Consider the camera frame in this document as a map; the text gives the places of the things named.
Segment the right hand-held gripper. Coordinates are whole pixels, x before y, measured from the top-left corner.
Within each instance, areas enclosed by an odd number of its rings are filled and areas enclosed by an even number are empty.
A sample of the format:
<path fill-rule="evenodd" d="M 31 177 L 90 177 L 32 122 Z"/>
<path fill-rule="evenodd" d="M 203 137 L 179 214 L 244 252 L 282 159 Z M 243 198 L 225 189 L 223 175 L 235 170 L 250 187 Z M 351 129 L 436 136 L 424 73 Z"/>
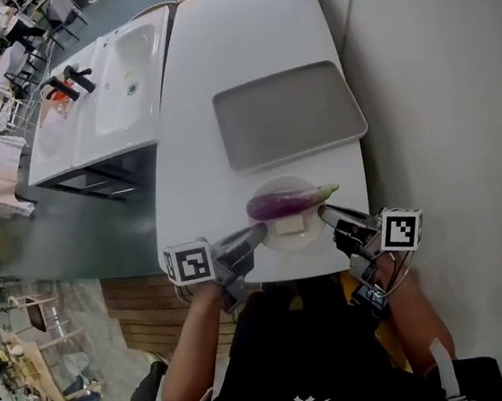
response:
<path fill-rule="evenodd" d="M 369 216 L 351 208 L 321 205 L 317 213 L 335 228 L 336 247 L 350 260 L 349 274 L 359 282 L 350 302 L 364 310 L 372 321 L 390 316 L 388 298 L 405 279 L 421 243 L 421 210 L 391 208 Z M 391 279 L 377 281 L 377 260 L 392 258 Z"/>

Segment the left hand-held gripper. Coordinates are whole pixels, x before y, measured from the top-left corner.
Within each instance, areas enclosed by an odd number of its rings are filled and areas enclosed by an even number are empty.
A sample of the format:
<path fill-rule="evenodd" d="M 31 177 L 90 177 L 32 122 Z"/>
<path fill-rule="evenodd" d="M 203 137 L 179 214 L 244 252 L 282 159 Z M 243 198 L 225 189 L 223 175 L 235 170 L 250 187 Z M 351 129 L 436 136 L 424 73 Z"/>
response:
<path fill-rule="evenodd" d="M 254 268 L 254 251 L 267 236 L 266 224 L 259 222 L 209 244 L 204 239 L 165 247 L 164 265 L 168 279 L 187 290 L 204 282 L 223 289 L 224 310 L 236 311 L 248 298 L 245 278 Z"/>

